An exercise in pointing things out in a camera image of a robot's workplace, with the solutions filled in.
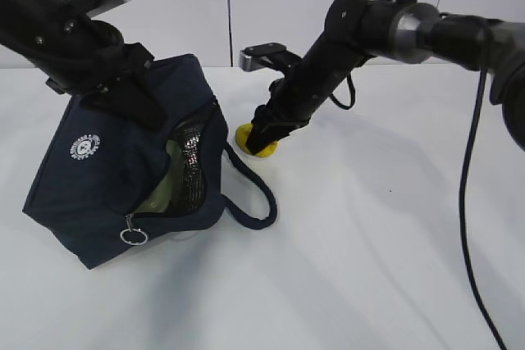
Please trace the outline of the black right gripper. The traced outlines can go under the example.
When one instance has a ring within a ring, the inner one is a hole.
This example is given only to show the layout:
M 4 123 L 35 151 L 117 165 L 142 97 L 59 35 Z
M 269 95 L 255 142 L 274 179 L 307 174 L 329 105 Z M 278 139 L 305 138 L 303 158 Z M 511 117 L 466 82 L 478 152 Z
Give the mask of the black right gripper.
M 293 116 L 290 111 L 286 110 L 274 98 L 276 91 L 282 86 L 283 81 L 283 79 L 278 79 L 270 84 L 270 99 L 266 104 L 258 106 L 253 115 L 253 123 L 251 123 L 253 124 L 253 132 L 259 133 L 263 140 L 263 147 L 273 141 L 279 143 L 280 140 L 285 138 L 287 131 L 283 127 L 290 127 L 296 130 L 306 126 L 310 122 L 309 118 L 299 119 L 297 116 Z

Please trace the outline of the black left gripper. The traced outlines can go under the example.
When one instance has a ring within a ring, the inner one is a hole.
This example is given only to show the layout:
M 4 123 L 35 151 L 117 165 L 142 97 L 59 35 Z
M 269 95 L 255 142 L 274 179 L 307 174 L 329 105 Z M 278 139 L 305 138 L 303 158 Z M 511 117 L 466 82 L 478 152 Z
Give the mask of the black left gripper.
M 153 60 L 154 55 L 141 43 L 125 43 L 114 57 L 100 55 L 91 66 L 54 66 L 46 70 L 46 85 L 57 94 L 85 95 L 80 100 L 85 110 L 104 112 L 131 120 L 146 130 L 159 131 L 167 119 L 162 106 L 144 80 L 126 77 L 143 74 Z M 112 84 L 110 94 L 96 93 Z

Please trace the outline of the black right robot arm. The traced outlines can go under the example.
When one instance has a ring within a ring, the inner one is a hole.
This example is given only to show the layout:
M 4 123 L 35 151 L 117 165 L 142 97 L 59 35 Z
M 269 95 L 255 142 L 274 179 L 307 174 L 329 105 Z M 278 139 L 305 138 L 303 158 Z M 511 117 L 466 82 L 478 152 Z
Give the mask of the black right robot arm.
M 252 154 L 303 128 L 352 71 L 374 57 L 420 64 L 431 57 L 485 71 L 489 100 L 502 107 L 514 142 L 524 145 L 524 25 L 439 12 L 418 0 L 335 0 L 324 28 L 300 57 L 280 43 L 246 47 L 245 71 L 280 71 L 271 97 L 259 106 L 245 143 Z

